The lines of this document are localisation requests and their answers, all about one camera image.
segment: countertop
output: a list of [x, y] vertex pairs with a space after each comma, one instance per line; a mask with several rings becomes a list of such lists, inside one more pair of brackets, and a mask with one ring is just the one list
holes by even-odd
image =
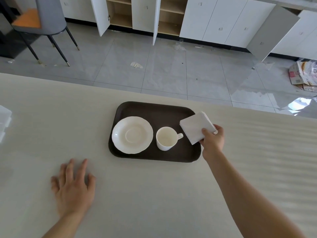
[[317, 233], [317, 120], [0, 74], [12, 121], [0, 144], [0, 236], [41, 237], [57, 220], [50, 176], [74, 157], [97, 177], [76, 238], [242, 237], [202, 157], [122, 159], [108, 140], [125, 101], [203, 110], [224, 127], [224, 153], [307, 235]]
[[308, 10], [317, 12], [317, 2], [311, 2], [308, 0], [258, 0], [268, 3], [278, 4], [282, 7], [288, 7], [298, 10]]

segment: gray chair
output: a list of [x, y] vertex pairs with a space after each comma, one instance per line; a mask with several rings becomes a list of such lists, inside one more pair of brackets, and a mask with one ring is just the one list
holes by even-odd
[[70, 66], [61, 49], [58, 47], [57, 43], [52, 37], [52, 35], [59, 34], [66, 30], [77, 49], [80, 50], [75, 39], [67, 28], [60, 0], [36, 0], [36, 6], [37, 9], [29, 9], [23, 13], [12, 23], [12, 27], [15, 31], [20, 33], [31, 53], [40, 64], [41, 61], [38, 59], [33, 48], [26, 42], [22, 33], [32, 33], [47, 36], [53, 47], [56, 47], [67, 65]]

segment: chair leg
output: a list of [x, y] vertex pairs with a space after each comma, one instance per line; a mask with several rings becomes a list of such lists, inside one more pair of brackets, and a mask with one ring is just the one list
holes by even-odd
[[80, 49], [79, 49], [79, 47], [78, 47], [78, 45], [77, 45], [75, 39], [73, 38], [73, 35], [70, 33], [68, 27], [66, 27], [66, 31], [67, 31], [68, 35], [70, 36], [70, 38], [73, 40], [73, 42], [74, 42], [74, 44], [76, 45], [78, 51], [80, 51]]
[[54, 46], [56, 47], [57, 51], [60, 53], [60, 55], [61, 55], [62, 58], [65, 60], [65, 62], [67, 63], [67, 65], [70, 67], [69, 63], [67, 62], [67, 59], [65, 58], [64, 54], [61, 52], [59, 46], [57, 45], [57, 43], [56, 43], [55, 40], [53, 39], [52, 35], [47, 35], [47, 37], [49, 38], [49, 40], [51, 41], [51, 43], [54, 44]]
[[39, 58], [37, 57], [36, 53], [34, 52], [33, 48], [31, 47], [30, 44], [28, 44], [28, 42], [26, 41], [26, 39], [23, 37], [21, 32], [18, 32], [19, 35], [21, 36], [21, 38], [23, 39], [24, 43], [27, 45], [27, 47], [29, 48], [29, 50], [31, 51], [31, 53], [33, 54], [33, 56], [37, 59], [39, 64], [42, 64], [42, 62], [39, 60]]

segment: forearm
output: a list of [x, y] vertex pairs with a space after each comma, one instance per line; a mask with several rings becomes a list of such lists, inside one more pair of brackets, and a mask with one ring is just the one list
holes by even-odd
[[206, 160], [244, 238], [304, 237], [295, 224], [237, 172], [222, 152], [215, 152]]
[[81, 219], [79, 214], [65, 215], [42, 238], [73, 238]]

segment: white mug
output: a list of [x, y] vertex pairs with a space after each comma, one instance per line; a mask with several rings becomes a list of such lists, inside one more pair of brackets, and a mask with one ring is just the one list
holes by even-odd
[[167, 151], [183, 137], [183, 134], [177, 134], [171, 127], [162, 127], [156, 132], [156, 145], [160, 150]]

